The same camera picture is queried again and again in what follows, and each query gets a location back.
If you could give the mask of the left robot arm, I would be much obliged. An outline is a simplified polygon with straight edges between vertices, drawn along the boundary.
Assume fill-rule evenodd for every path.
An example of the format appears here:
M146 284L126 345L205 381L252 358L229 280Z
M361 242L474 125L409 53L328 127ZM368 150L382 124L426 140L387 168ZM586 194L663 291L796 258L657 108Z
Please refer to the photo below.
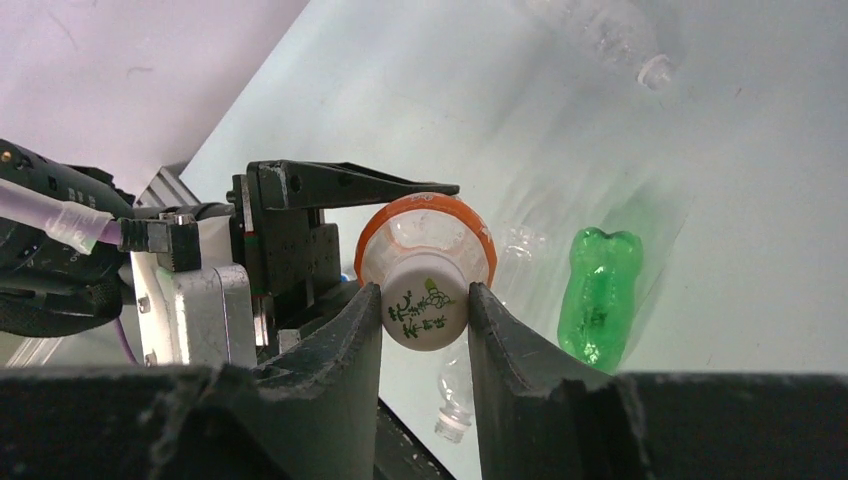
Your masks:
M114 320L129 302L119 271L129 252L167 214L180 208L138 207L110 174L54 162L11 141L1 144L1 177L25 198L3 198L32 216L31 224L1 220L1 328L24 337L64 337ZM257 312L268 333L297 325L297 315L341 280L337 227L327 209L386 204L423 192L456 195L459 187L415 182L351 163L255 161L233 179L222 203L186 208L197 220L222 218L234 261L248 273ZM70 202L102 212L106 227L90 252L52 239L48 228L68 231L37 200Z

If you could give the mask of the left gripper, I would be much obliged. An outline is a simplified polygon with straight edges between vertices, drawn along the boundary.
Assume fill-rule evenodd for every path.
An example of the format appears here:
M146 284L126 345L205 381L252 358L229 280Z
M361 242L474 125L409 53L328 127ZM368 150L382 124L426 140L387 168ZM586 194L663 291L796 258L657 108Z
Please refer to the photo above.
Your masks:
M299 343L355 294L326 210L459 192L456 184L412 181L349 162L249 163L248 173L233 177L228 200L235 207L234 258L250 280L256 344Z

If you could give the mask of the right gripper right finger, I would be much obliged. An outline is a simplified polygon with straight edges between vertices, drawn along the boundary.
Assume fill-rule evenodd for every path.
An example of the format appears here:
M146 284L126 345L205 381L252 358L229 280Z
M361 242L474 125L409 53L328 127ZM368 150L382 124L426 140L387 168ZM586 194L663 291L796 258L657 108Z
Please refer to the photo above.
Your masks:
M843 479L843 375L607 375L469 289L486 479Z

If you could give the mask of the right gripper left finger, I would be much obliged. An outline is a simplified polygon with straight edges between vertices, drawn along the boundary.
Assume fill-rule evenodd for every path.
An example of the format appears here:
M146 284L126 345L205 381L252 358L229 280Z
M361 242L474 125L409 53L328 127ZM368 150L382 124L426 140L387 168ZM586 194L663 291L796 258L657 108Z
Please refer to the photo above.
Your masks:
M380 290L292 349L233 365L1 373L5 479L369 479Z

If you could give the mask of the orange label bottle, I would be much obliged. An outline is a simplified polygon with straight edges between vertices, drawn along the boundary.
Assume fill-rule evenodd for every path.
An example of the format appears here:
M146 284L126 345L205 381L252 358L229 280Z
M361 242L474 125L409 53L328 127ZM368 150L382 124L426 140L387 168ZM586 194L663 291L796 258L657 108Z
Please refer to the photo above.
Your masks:
M401 257L421 251L448 256L471 283L493 283L497 254L489 227L462 199L435 192L378 210L360 233L354 271L360 283L380 283Z

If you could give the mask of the white bottle cap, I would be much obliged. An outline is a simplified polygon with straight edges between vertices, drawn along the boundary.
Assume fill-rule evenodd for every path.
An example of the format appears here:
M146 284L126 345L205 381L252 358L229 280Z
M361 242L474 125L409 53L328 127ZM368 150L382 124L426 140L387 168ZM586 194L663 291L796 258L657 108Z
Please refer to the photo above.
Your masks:
M443 349L468 325L469 282L443 255L425 252L401 258L380 290L383 327L407 349Z

